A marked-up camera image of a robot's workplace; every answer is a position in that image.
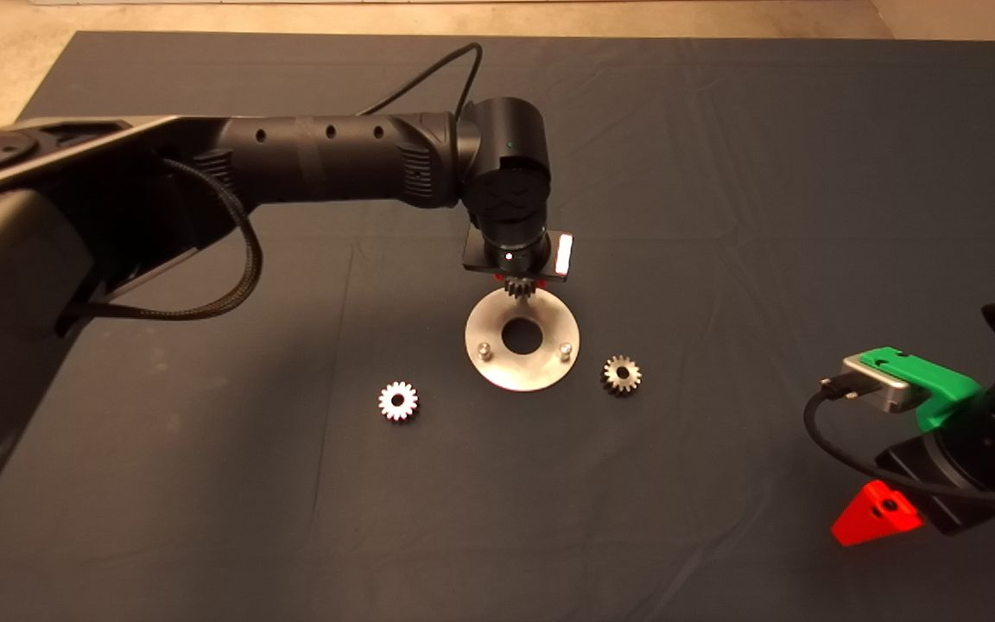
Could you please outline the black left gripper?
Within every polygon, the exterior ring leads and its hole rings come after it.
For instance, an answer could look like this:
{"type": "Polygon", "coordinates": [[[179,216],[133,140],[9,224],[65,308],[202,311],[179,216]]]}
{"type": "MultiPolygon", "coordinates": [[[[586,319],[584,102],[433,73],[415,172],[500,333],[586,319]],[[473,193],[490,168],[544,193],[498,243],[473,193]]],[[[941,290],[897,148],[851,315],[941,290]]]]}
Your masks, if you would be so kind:
{"type": "Polygon", "coordinates": [[[494,273],[497,281],[522,278],[534,281],[536,287],[546,287],[548,281],[568,279],[574,240],[572,233],[546,230],[533,243],[506,248],[490,243],[478,230],[470,230],[461,262],[466,270],[494,273]]]}

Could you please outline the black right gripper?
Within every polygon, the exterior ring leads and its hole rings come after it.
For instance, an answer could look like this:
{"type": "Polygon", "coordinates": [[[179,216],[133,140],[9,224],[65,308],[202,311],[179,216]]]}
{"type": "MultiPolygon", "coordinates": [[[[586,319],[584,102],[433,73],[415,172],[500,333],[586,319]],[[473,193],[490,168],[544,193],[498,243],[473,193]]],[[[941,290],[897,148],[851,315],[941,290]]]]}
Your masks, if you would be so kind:
{"type": "MultiPolygon", "coordinates": [[[[939,428],[885,449],[876,464],[920,484],[995,493],[995,383],[939,428]]],[[[852,547],[924,524],[903,493],[873,480],[834,519],[832,536],[842,547],[852,547]]]]}

